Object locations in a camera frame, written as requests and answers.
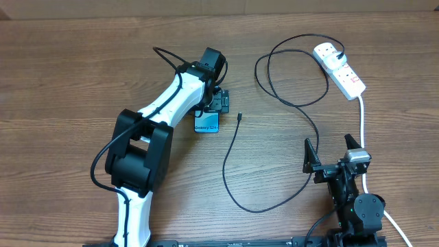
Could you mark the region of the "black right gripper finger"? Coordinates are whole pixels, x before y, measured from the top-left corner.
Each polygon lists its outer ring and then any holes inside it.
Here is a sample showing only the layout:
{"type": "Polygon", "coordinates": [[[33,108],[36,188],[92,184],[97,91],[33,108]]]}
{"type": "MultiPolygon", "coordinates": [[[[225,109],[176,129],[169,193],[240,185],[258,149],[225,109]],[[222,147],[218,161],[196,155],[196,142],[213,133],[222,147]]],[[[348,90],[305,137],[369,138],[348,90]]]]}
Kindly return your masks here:
{"type": "Polygon", "coordinates": [[[356,142],[356,140],[352,137],[351,134],[344,135],[346,146],[348,150],[354,150],[361,148],[361,145],[356,142]]]}
{"type": "Polygon", "coordinates": [[[320,159],[314,150],[311,140],[309,138],[305,139],[305,157],[304,157],[304,167],[314,167],[320,166],[320,159]]]}

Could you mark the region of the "Samsung Galaxy smartphone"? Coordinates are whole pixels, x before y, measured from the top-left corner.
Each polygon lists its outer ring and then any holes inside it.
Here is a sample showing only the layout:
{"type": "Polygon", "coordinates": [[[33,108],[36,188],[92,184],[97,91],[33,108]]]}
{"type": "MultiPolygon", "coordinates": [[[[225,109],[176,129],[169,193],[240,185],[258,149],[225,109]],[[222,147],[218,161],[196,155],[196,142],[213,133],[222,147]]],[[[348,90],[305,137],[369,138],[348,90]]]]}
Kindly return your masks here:
{"type": "Polygon", "coordinates": [[[194,116],[194,131],[197,133],[218,133],[219,114],[196,110],[194,116]]]}

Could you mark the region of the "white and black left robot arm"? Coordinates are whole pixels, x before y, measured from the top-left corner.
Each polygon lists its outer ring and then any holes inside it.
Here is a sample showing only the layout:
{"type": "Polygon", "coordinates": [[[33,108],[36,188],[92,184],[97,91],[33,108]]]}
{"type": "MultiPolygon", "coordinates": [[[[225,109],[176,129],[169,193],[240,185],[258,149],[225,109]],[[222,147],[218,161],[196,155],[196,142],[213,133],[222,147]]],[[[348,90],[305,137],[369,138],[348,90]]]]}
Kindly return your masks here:
{"type": "Polygon", "coordinates": [[[150,105],[119,114],[104,148],[105,171],[119,203],[118,229],[109,246],[148,245],[152,196],[167,173],[174,128],[188,112],[211,106],[227,68],[225,56],[208,47],[199,61],[174,65],[173,82],[150,105]]]}

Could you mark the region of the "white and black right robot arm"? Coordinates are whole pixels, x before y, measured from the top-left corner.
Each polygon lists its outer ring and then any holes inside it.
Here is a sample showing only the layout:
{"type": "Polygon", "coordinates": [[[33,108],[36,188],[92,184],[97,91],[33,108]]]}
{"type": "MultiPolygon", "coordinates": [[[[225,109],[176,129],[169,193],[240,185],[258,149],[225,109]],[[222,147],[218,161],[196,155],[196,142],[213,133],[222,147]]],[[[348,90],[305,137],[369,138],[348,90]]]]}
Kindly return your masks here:
{"type": "Polygon", "coordinates": [[[314,183],[326,183],[334,209],[322,216],[308,231],[303,246],[386,246],[382,229],[385,200],[373,193],[359,193],[355,179],[366,174],[371,155],[350,134],[344,136],[347,151],[337,163],[323,165],[311,141],[305,139],[305,157],[302,171],[314,176],[314,183]],[[311,238],[314,229],[336,214],[339,227],[326,235],[311,238]]]}

